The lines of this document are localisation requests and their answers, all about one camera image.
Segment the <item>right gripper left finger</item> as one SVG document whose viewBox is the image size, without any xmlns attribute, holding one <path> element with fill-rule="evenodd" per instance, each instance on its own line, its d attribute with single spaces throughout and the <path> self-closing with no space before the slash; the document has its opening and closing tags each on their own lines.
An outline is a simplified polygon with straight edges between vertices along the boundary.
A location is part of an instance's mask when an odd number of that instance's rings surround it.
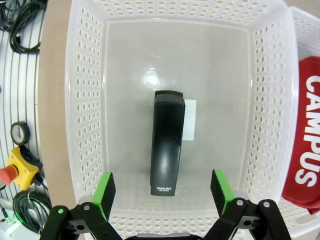
<svg viewBox="0 0 320 240">
<path fill-rule="evenodd" d="M 109 223 L 115 194 L 113 174 L 103 173 L 91 200 L 73 209 L 56 205 L 50 210 L 40 239 L 77 240 L 90 234 L 95 240 L 118 240 L 119 234 Z"/>
</svg>

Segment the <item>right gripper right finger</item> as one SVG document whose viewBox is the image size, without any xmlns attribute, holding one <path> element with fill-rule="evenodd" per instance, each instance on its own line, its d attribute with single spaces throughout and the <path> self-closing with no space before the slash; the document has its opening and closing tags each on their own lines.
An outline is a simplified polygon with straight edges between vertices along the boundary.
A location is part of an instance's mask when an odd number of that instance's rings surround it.
<svg viewBox="0 0 320 240">
<path fill-rule="evenodd" d="M 206 233 L 206 240 L 231 240 L 238 230 L 248 230 L 254 240 L 290 240 L 291 236 L 272 199 L 258 204 L 235 197 L 223 170 L 213 169 L 210 190 L 219 218 Z"/>
</svg>

